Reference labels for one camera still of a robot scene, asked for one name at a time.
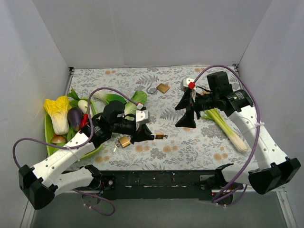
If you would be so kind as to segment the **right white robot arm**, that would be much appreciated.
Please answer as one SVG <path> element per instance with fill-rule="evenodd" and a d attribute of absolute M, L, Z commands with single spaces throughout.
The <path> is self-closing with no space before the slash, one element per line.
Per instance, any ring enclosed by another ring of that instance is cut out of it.
<path fill-rule="evenodd" d="M 184 116 L 176 127 L 196 128 L 195 118 L 202 111 L 217 108 L 237 126 L 253 152 L 258 169 L 237 168 L 232 164 L 220 168 L 215 176 L 215 184 L 225 189 L 232 183 L 250 185 L 257 193 L 265 194 L 288 183 L 301 164 L 297 158 L 290 159 L 272 139 L 260 120 L 257 105 L 249 94 L 242 89 L 234 91 L 224 71 L 209 74 L 207 81 L 211 92 L 197 94 L 193 79 L 185 78 L 181 82 L 184 92 L 176 110 L 185 110 Z"/>

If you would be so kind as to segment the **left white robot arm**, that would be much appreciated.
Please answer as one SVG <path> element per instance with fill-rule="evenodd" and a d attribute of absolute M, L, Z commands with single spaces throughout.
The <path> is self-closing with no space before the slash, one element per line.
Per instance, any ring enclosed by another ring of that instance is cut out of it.
<path fill-rule="evenodd" d="M 154 135 L 147 127 L 150 121 L 148 110 L 138 104 L 134 120 L 131 121 L 125 119 L 124 108 L 122 102 L 110 102 L 63 149 L 32 167 L 24 165 L 19 169 L 20 189 L 34 209 L 44 208 L 55 196 L 69 190 L 79 187 L 98 189 L 102 183 L 102 174 L 93 165 L 69 173 L 65 173 L 65 170 L 111 139 L 113 133 L 129 135 L 131 143 L 154 140 Z"/>

